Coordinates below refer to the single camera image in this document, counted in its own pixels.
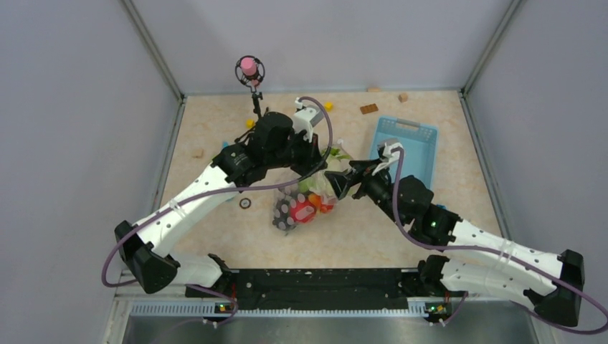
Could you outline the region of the light blue plastic basket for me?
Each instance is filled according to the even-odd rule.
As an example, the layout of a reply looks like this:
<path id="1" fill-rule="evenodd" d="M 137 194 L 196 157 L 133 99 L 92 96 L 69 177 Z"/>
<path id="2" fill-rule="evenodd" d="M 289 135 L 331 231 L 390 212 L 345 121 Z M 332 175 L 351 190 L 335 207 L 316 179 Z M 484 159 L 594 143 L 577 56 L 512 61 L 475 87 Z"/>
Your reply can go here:
<path id="1" fill-rule="evenodd" d="M 397 139 L 405 150 L 401 177 L 413 175 L 428 189 L 433 189 L 439 130 L 401 118 L 381 116 L 369 148 L 369 159 L 378 158 L 378 145 L 387 139 Z"/>

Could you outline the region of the white cauliflower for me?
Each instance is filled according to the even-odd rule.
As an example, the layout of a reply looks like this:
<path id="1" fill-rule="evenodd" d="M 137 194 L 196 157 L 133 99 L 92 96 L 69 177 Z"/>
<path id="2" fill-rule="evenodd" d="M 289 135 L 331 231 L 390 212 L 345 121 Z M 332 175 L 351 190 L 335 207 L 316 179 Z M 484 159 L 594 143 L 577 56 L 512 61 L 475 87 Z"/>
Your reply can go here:
<path id="1" fill-rule="evenodd" d="M 335 191 L 324 172 L 318 172 L 298 182 L 298 190 L 301 193 L 311 192 L 318 195 L 335 196 Z"/>

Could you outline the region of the clear zip top bag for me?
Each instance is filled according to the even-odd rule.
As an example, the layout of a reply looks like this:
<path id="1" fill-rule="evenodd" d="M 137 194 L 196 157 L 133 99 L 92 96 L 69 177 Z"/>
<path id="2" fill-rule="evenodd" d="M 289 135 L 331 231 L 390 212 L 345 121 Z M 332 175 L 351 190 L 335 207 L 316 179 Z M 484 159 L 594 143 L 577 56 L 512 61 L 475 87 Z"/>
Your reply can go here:
<path id="1" fill-rule="evenodd" d="M 344 140 L 343 140 L 343 139 L 341 139 L 341 138 L 339 138 L 338 140 L 336 140 L 336 141 L 334 141 L 334 142 L 332 143 L 332 147 L 333 147 L 333 146 L 336 146 L 336 145 L 340 145 L 341 147 L 343 147 L 343 144 L 344 144 Z M 347 164 L 347 165 L 341 165 L 341 166 L 340 166 L 340 165 L 333 165 L 333 166 L 332 166 L 332 165 L 328 165 L 328 164 L 327 164 L 327 168 L 325 168 L 325 169 L 323 169 L 323 170 L 321 170 L 321 171 L 318 171 L 318 172 L 324 172 L 324 176 L 325 176 L 325 173 L 326 173 L 326 172 L 341 172 L 341 171 L 344 171 L 344 170 L 347 170 L 347 169 L 349 169 L 349 168 L 350 168 L 350 166 L 349 166 L 349 162 L 348 162 L 348 164 Z M 278 192 L 280 189 L 281 189 L 281 190 L 284 190 L 284 191 L 285 191 L 285 193 L 287 193 L 287 192 L 296 192 L 296 194 L 297 194 L 297 196 L 296 196 L 296 201 L 304 201 L 305 199 L 308 199 L 308 195 L 311 193 L 311 192 L 305 192 L 305 193 L 301 193 L 301 192 L 299 192 L 299 190 L 298 190 L 298 183 L 297 183 L 297 184 L 294 184 L 294 185 L 291 185 L 291 186 L 286 186 L 286 187 L 283 187 L 283 188 L 279 188 L 279 189 L 277 189 L 277 190 L 274 192 L 274 196 L 275 196 L 275 194 L 276 194 L 276 193 L 277 193 L 277 192 Z M 318 213 L 318 212 L 317 212 L 316 217 L 314 218 L 314 220 L 319 219 L 319 218 L 321 218 L 322 216 L 325 216 L 325 215 L 327 215 L 327 214 L 321 214 L 321 213 Z"/>

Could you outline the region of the red pepper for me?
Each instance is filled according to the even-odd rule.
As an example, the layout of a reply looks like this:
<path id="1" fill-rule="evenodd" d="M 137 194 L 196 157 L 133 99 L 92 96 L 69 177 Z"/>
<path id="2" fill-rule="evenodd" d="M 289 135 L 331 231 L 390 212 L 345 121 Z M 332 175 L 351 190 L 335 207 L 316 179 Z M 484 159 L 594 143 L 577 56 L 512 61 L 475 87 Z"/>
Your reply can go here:
<path id="1" fill-rule="evenodd" d="M 310 193 L 308 195 L 308 200 L 312 203 L 315 210 L 321 214 L 331 213 L 338 202 L 338 199 L 335 196 L 319 195 L 316 193 Z"/>

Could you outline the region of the red tomato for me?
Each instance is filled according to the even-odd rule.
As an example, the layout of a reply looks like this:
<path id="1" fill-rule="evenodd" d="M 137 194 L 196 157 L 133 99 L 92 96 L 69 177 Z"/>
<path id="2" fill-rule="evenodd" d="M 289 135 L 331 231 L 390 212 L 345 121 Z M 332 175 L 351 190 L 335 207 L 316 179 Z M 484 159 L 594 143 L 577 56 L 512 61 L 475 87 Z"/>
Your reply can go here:
<path id="1" fill-rule="evenodd" d="M 296 224 L 307 224 L 316 217 L 317 207 L 307 199 L 295 201 L 290 205 L 289 214 Z"/>

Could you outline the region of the black grape bunch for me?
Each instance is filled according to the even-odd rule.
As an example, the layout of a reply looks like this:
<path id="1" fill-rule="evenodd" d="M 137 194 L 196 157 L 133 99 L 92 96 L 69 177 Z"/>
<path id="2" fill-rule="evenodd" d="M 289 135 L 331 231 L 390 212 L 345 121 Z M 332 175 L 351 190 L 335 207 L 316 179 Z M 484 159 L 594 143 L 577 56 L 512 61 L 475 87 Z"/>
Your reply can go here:
<path id="1" fill-rule="evenodd" d="M 290 214 L 292 205 L 296 201 L 296 192 L 279 190 L 275 194 L 275 202 L 272 210 L 272 225 L 285 233 L 292 231 L 297 224 L 295 218 Z"/>

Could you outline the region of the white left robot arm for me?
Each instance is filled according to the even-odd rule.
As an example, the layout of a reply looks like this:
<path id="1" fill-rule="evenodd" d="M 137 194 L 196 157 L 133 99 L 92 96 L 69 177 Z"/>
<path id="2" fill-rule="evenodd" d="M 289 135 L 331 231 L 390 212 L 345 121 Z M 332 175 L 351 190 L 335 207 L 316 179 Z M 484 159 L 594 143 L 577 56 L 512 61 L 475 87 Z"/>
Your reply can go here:
<path id="1" fill-rule="evenodd" d="M 314 127 L 330 122 L 322 106 L 302 106 L 294 116 L 267 112 L 253 128 L 225 146 L 211 163 L 177 196 L 152 214 L 114 229 L 115 253 L 147 294 L 156 293 L 177 277 L 198 280 L 213 296 L 230 285 L 228 274 L 211 258 L 186 269 L 171 256 L 176 243 L 220 204 L 244 191 L 258 191 L 257 182 L 269 170 L 290 168 L 307 178 L 327 166 L 328 150 L 321 150 Z"/>

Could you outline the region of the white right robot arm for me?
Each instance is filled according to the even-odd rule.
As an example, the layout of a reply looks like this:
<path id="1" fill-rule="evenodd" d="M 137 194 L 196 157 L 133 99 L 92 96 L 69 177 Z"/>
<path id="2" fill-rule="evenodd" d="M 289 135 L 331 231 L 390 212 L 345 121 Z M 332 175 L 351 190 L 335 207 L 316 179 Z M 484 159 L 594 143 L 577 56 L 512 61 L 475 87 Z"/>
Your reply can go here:
<path id="1" fill-rule="evenodd" d="M 432 203 L 434 194 L 413 175 L 392 179 L 404 149 L 384 144 L 375 160 L 350 161 L 340 172 L 326 171 L 342 199 L 370 198 L 391 220 L 409 225 L 411 242 L 436 250 L 419 263 L 420 285 L 429 295 L 444 291 L 487 294 L 524 306 L 541 319 L 568 328 L 579 324 L 584 258 L 570 249 L 542 252 L 491 234 Z"/>

